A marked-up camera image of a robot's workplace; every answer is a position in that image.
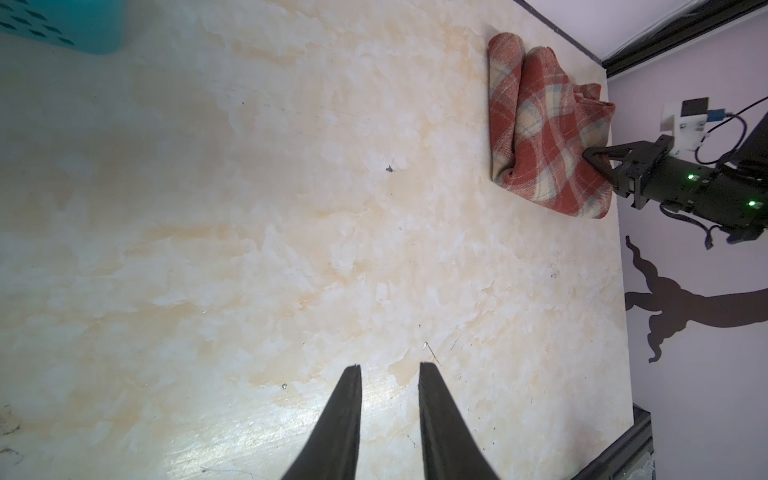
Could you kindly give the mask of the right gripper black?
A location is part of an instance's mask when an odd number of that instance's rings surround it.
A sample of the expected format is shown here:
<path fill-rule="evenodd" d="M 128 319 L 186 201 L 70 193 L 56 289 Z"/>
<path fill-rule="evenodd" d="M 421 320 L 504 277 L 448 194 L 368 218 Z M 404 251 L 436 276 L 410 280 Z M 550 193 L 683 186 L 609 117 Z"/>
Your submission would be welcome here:
<path fill-rule="evenodd" d="M 583 158 L 633 208 L 655 202 L 665 216 L 704 230 L 707 243 L 716 228 L 729 243 L 758 239 L 767 230 L 767 181 L 673 157 L 672 143 L 662 135 L 655 142 L 588 148 Z"/>

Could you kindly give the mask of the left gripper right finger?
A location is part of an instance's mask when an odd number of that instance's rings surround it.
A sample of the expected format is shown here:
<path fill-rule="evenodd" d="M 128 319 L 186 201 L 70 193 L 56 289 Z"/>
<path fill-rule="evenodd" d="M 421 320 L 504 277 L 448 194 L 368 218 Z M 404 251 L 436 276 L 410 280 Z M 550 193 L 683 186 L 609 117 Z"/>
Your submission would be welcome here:
<path fill-rule="evenodd" d="M 426 479 L 498 479 L 434 363 L 419 369 L 419 416 Z"/>

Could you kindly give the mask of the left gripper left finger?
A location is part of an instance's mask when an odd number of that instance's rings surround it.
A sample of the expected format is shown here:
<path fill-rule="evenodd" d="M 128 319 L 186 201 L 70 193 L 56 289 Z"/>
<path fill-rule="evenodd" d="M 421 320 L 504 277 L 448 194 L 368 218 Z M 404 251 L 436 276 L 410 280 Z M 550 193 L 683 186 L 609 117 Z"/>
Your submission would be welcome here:
<path fill-rule="evenodd" d="M 307 442 L 283 479 L 354 479 L 361 411 L 361 368 L 352 365 L 343 371 Z"/>

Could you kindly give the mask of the red plaid skirt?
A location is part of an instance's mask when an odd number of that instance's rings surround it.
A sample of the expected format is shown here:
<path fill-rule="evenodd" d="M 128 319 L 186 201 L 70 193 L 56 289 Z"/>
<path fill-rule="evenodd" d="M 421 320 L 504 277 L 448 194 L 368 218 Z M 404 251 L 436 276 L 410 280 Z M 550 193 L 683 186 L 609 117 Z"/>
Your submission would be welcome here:
<path fill-rule="evenodd" d="M 491 178 L 546 209 L 601 219 L 613 195 L 583 157 L 607 145 L 615 106 L 596 83 L 576 84 L 549 47 L 526 50 L 513 33 L 488 43 Z"/>

